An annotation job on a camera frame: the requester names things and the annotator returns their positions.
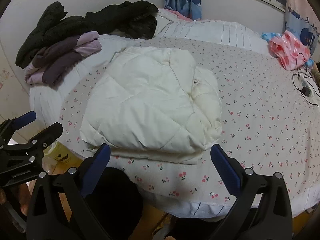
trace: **black jacket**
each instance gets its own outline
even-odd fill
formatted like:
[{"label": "black jacket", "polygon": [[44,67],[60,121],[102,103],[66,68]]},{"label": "black jacket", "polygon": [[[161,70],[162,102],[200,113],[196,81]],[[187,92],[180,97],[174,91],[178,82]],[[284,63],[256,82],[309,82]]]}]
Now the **black jacket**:
[{"label": "black jacket", "polygon": [[96,13],[87,12],[85,18],[95,25],[99,34],[108,34],[118,29],[134,39],[151,39],[157,26],[152,14],[158,11],[154,4],[147,1],[125,1],[120,5],[109,5]]},{"label": "black jacket", "polygon": [[16,65],[25,68],[43,47],[51,46],[67,37],[81,35],[94,29],[92,23],[82,16],[63,19],[68,12],[59,2],[49,5],[38,21],[37,27],[29,34],[19,49]]}]

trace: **black clothing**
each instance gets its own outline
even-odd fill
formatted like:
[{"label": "black clothing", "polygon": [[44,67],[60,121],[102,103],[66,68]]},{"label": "black clothing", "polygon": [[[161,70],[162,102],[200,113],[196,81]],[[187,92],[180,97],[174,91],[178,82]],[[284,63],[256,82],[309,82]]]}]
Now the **black clothing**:
[{"label": "black clothing", "polygon": [[93,30],[93,25],[82,16],[63,19],[67,13],[59,2],[54,2],[46,8],[37,27],[29,34],[19,49],[16,57],[17,66],[21,68],[28,66],[36,53],[43,47],[51,46],[67,37]]},{"label": "black clothing", "polygon": [[109,34],[118,29],[132,38],[151,39],[156,31],[157,21],[152,16],[159,9],[147,1],[137,1],[117,5],[112,4],[101,11],[87,12],[85,19],[92,22],[99,34]]},{"label": "black clothing", "polygon": [[[113,240],[127,240],[142,216],[142,197],[137,186],[116,168],[105,168],[85,201]],[[81,235],[72,217],[70,227]]]}]

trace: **folded clothes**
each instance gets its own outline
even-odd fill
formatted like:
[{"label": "folded clothes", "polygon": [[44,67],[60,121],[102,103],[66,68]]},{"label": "folded clothes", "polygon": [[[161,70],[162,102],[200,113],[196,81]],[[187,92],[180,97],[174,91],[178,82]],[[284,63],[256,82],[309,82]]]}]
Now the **folded clothes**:
[{"label": "folded clothes", "polygon": [[87,12],[85,19],[95,25],[99,34],[109,34],[118,29],[132,38],[151,39],[156,31],[157,21],[152,14],[159,9],[147,1],[137,1],[117,5],[112,4],[99,12]]},{"label": "folded clothes", "polygon": [[40,49],[25,68],[25,81],[53,85],[73,64],[101,50],[98,37],[98,32],[88,32]]},{"label": "folded clothes", "polygon": [[19,49],[15,62],[17,66],[21,68],[28,66],[43,47],[51,46],[67,37],[94,30],[93,24],[82,16],[63,19],[67,13],[59,2],[54,2],[46,8],[36,28]]}]

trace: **black cable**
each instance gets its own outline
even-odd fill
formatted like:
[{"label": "black cable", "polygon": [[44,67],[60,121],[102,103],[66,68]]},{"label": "black cable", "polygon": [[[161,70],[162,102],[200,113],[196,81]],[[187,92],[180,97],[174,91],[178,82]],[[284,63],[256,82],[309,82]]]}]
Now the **black cable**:
[{"label": "black cable", "polygon": [[306,99],[306,97],[304,96],[304,94],[302,93],[302,90],[300,90],[300,89],[298,89],[297,87],[296,87],[296,85],[294,84],[294,81],[293,81],[293,77],[294,76],[298,76],[298,79],[299,79],[299,77],[301,76],[301,74],[299,73],[299,71],[298,71],[298,56],[299,56],[299,54],[301,54],[302,56],[303,56],[303,59],[304,59],[304,65],[305,65],[305,67],[306,67],[306,72],[305,72],[305,74],[304,74],[304,78],[305,78],[305,81],[307,81],[309,84],[310,84],[310,82],[306,79],[306,75],[307,75],[307,65],[306,65],[306,59],[305,59],[305,57],[304,57],[304,55],[303,55],[303,53],[298,53],[298,55],[297,55],[297,58],[296,58],[296,66],[297,66],[297,72],[298,73],[294,73],[293,75],[292,75],[292,83],[293,83],[293,85],[294,85],[294,87],[301,93],[301,95],[303,96],[303,98],[309,103],[309,104],[311,104],[311,105],[313,105],[313,106],[318,106],[318,104],[313,104],[313,103],[310,103],[307,99]]}]

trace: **person's hand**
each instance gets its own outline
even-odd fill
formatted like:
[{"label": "person's hand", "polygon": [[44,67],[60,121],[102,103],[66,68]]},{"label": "person's hand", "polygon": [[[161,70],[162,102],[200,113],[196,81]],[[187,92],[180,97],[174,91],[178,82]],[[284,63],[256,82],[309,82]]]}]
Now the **person's hand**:
[{"label": "person's hand", "polygon": [[0,188],[0,205],[4,204],[6,201],[5,193],[2,188]]},{"label": "person's hand", "polygon": [[[28,185],[26,183],[21,184],[18,186],[18,195],[17,199],[20,203],[20,210],[22,214],[27,215],[28,214],[28,208],[30,203],[30,192],[28,189]],[[5,193],[3,189],[0,188],[0,204],[4,204],[7,201]]]}]

